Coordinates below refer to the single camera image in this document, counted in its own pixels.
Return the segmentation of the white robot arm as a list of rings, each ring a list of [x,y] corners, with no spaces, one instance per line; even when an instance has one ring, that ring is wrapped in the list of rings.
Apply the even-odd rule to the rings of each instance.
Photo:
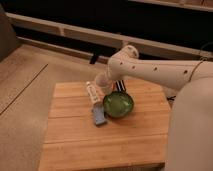
[[[140,60],[128,45],[109,58],[107,74],[112,80],[131,76],[176,90],[165,171],[213,171],[213,61]]]

